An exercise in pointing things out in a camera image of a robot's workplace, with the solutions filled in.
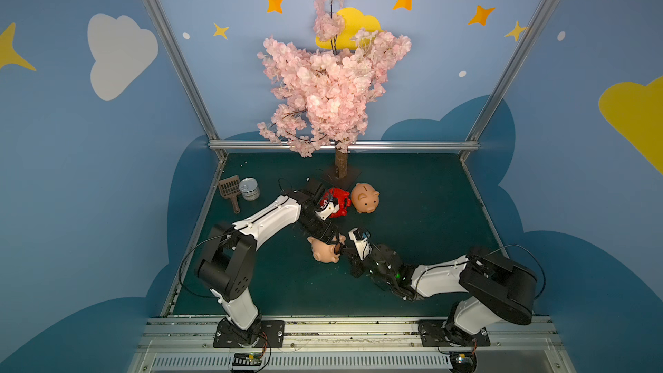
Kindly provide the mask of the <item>pink cherry blossom tree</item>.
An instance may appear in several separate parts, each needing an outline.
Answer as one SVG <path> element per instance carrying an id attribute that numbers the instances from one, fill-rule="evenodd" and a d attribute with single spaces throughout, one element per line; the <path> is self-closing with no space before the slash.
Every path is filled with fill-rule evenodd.
<path id="1" fill-rule="evenodd" d="M 368 128 L 367 105 L 383 96 L 388 73 L 412 48 L 408 36 L 361 27 L 351 48 L 338 46 L 350 24 L 342 16 L 345 0 L 314 0 L 314 34 L 331 48 L 309 52 L 270 37 L 258 55 L 272 93 L 280 103 L 260 135 L 271 143 L 311 157 L 325 146 L 335 150 L 331 183 L 348 184 L 356 173 L 348 166 L 350 147 Z"/>

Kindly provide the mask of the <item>red piggy bank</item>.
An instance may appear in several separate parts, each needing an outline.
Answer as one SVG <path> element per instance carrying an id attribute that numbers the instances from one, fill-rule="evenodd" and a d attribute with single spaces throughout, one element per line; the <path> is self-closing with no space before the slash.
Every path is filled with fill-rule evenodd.
<path id="1" fill-rule="evenodd" d="M 345 217 L 351 205 L 349 192 L 340 188 L 330 188 L 319 201 L 317 213 L 323 220 Z"/>

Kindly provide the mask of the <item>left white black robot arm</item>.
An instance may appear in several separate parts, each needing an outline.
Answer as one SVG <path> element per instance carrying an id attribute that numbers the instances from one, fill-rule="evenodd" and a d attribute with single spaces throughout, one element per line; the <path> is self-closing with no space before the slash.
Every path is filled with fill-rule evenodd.
<path id="1" fill-rule="evenodd" d="M 217 224 L 210 237 L 200 243 L 203 250 L 194 274 L 225 312 L 218 324 L 216 347 L 250 348 L 269 342 L 249 286 L 257 251 L 279 231 L 299 223 L 307 236 L 329 246 L 333 256 L 339 255 L 345 239 L 332 215 L 340 211 L 341 204 L 324 192 L 288 191 L 246 219 L 229 226 Z"/>

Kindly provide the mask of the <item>aluminium mounting rail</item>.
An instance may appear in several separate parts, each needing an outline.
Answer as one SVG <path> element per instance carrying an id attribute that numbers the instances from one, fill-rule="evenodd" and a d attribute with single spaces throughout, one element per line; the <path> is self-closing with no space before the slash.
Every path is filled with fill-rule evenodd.
<path id="1" fill-rule="evenodd" d="M 477 357 L 476 372 L 573 372 L 575 367 L 547 317 L 528 326 L 488 327 L 488 347 L 424 347 L 417 317 L 267 317 L 285 323 L 283 345 L 214 348 L 218 317 L 150 319 L 129 365 L 131 372 L 231 372 L 234 353 L 257 352 L 257 372 L 450 372 L 450 353 Z"/>

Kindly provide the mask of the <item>brown toy scoop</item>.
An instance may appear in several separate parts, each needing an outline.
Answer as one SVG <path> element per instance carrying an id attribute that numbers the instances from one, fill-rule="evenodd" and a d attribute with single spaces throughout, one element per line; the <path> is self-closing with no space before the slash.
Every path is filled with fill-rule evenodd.
<path id="1" fill-rule="evenodd" d="M 241 192 L 239 189 L 240 179 L 238 175 L 222 179 L 218 182 L 218 190 L 220 195 L 231 202 L 233 212 L 240 214 L 241 210 L 238 204 L 238 197 Z"/>

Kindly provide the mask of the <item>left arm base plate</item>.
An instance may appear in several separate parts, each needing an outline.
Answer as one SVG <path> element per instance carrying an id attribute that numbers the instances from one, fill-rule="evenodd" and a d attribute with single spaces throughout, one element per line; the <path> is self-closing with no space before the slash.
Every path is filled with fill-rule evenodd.
<path id="1" fill-rule="evenodd" d="M 222 319 L 217 325 L 212 346 L 214 348 L 258 348 L 267 345 L 271 348 L 281 348 L 284 327 L 283 321 L 257 319 L 248 330 L 242 330 L 232 324 L 229 319 Z"/>

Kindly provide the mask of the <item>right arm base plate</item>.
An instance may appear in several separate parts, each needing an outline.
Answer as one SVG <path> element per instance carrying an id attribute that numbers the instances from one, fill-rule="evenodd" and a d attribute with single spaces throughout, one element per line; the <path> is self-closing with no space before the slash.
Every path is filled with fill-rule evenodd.
<path id="1" fill-rule="evenodd" d="M 488 347 L 490 338 L 485 328 L 477 334 L 469 334 L 457 327 L 453 321 L 421 319 L 418 333 L 424 347 Z"/>

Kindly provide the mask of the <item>small metal can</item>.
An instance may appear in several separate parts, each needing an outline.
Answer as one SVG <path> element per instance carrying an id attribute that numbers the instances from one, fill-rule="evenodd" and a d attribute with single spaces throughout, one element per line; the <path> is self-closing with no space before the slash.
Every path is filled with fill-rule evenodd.
<path id="1" fill-rule="evenodd" d="M 243 199 L 247 201 L 255 201 L 261 195 L 258 182 L 255 178 L 252 177 L 242 179 L 238 185 L 238 188 Z"/>

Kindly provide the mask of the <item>pink piggy bank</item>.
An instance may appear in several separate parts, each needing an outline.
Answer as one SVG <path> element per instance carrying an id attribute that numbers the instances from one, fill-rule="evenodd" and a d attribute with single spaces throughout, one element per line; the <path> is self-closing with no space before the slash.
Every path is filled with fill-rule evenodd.
<path id="1" fill-rule="evenodd" d="M 350 198 L 357 212 L 373 213 L 379 205 L 380 193 L 368 183 L 357 183 Z"/>
<path id="2" fill-rule="evenodd" d="M 345 246 L 346 237 L 338 235 L 333 238 L 332 243 L 324 243 L 314 237 L 308 237 L 307 241 L 312 248 L 314 260 L 323 264 L 337 264 L 341 250 Z"/>

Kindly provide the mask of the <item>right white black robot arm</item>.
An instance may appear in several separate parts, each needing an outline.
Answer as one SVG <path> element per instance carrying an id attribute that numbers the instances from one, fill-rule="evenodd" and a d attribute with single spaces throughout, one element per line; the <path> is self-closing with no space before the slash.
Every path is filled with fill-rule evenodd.
<path id="1" fill-rule="evenodd" d="M 337 247 L 350 261 L 352 275 L 369 274 L 406 302 L 434 295 L 468 293 L 452 305 L 445 321 L 419 321 L 425 347 L 489 346 L 487 327 L 499 321 L 518 326 L 532 322 L 537 276 L 498 251 L 474 246 L 455 260 L 433 265 L 407 265 L 386 245 L 366 241 Z"/>

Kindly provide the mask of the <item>right controller board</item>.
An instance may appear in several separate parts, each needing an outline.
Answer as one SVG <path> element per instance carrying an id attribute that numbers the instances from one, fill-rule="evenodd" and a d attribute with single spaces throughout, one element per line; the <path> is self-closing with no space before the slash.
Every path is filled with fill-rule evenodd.
<path id="1" fill-rule="evenodd" d="M 450 353 L 451 373 L 475 373 L 477 357 L 470 353 Z"/>

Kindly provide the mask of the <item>left controller board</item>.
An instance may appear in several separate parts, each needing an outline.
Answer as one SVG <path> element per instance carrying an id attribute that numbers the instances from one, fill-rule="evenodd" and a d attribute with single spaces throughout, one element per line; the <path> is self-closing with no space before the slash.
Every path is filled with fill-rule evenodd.
<path id="1" fill-rule="evenodd" d="M 257 372 L 262 369 L 266 358 L 257 352 L 234 353 L 231 357 L 231 372 Z"/>

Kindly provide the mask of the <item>controller board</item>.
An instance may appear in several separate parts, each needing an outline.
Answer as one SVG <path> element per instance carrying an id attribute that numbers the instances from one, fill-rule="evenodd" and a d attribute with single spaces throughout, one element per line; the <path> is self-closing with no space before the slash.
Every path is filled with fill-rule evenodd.
<path id="1" fill-rule="evenodd" d="M 477 357 L 470 353 L 450 353 L 451 373 L 475 373 Z"/>
<path id="2" fill-rule="evenodd" d="M 257 372 L 262 369 L 266 358 L 257 352 L 234 353 L 231 357 L 231 372 Z"/>

